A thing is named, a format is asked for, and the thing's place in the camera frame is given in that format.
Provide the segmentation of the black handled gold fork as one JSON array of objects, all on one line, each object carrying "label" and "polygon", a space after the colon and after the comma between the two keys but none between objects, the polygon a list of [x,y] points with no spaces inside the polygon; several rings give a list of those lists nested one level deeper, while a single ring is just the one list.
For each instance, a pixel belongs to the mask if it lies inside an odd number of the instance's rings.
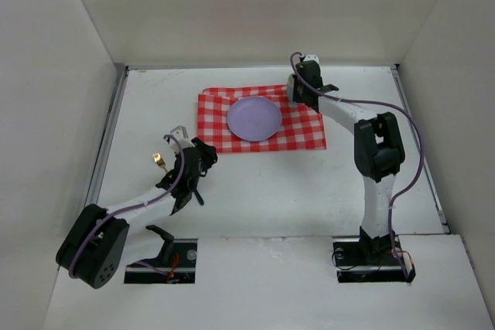
[{"label": "black handled gold fork", "polygon": [[[154,163],[156,163],[156,165],[158,167],[160,167],[166,174],[169,173],[167,167],[166,167],[166,163],[165,161],[163,160],[162,156],[156,152],[152,155],[153,157],[153,160],[154,160]],[[191,190],[191,193],[196,197],[196,200],[198,201],[198,203],[203,206],[204,205],[204,200],[202,198],[202,196],[199,194],[199,192],[197,191],[197,187],[195,187],[194,189]]]}]

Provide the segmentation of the red checkered cloth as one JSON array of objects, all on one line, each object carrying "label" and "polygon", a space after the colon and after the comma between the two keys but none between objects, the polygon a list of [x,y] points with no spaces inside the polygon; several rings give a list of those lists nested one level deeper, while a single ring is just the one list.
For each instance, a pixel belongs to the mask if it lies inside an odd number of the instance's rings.
[{"label": "red checkered cloth", "polygon": [[323,116],[291,103],[283,84],[204,89],[197,134],[225,154],[326,148]]}]

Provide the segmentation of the purple plastic plate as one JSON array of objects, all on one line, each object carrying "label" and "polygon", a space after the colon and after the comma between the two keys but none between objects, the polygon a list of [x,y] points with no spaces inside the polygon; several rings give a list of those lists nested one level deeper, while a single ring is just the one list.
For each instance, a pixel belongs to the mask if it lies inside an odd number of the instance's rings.
[{"label": "purple plastic plate", "polygon": [[282,125],[279,107],[266,97],[245,97],[231,105],[227,112],[229,130],[245,141],[264,141]]}]

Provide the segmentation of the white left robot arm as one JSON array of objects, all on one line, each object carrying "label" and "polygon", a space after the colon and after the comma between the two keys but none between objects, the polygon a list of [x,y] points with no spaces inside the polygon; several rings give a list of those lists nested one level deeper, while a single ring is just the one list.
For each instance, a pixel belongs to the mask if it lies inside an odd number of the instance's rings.
[{"label": "white left robot arm", "polygon": [[218,157],[216,148],[199,138],[179,140],[170,134],[164,138],[175,145],[175,161],[150,191],[121,206],[92,203],[77,217],[55,257],[71,278],[98,289],[119,267],[137,264],[172,281],[181,257],[174,236],[157,222],[200,197],[200,179]]}]

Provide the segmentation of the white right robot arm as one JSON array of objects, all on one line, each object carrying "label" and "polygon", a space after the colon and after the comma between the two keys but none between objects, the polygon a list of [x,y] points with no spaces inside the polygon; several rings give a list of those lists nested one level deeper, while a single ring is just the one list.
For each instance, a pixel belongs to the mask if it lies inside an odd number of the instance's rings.
[{"label": "white right robot arm", "polygon": [[397,118],[326,95],[336,89],[323,83],[316,56],[293,53],[288,99],[334,120],[353,135],[353,159],[364,181],[364,218],[360,237],[380,239],[390,233],[388,213],[396,175],[405,160]]}]

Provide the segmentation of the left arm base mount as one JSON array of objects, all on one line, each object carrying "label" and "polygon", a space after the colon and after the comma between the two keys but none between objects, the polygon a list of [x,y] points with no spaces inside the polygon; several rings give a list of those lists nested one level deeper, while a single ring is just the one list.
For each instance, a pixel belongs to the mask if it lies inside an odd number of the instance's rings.
[{"label": "left arm base mount", "polygon": [[176,239],[164,229],[149,225],[154,237],[152,254],[125,268],[125,284],[194,284],[197,239]]}]

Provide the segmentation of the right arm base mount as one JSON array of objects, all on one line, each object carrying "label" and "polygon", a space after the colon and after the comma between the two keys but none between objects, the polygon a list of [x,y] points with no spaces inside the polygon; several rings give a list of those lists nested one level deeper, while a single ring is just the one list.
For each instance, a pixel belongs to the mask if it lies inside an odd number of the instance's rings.
[{"label": "right arm base mount", "polygon": [[378,253],[371,253],[359,237],[336,238],[333,240],[331,260],[340,284],[411,284],[416,278],[411,254],[402,249],[397,237],[394,247],[386,239],[385,249]]}]

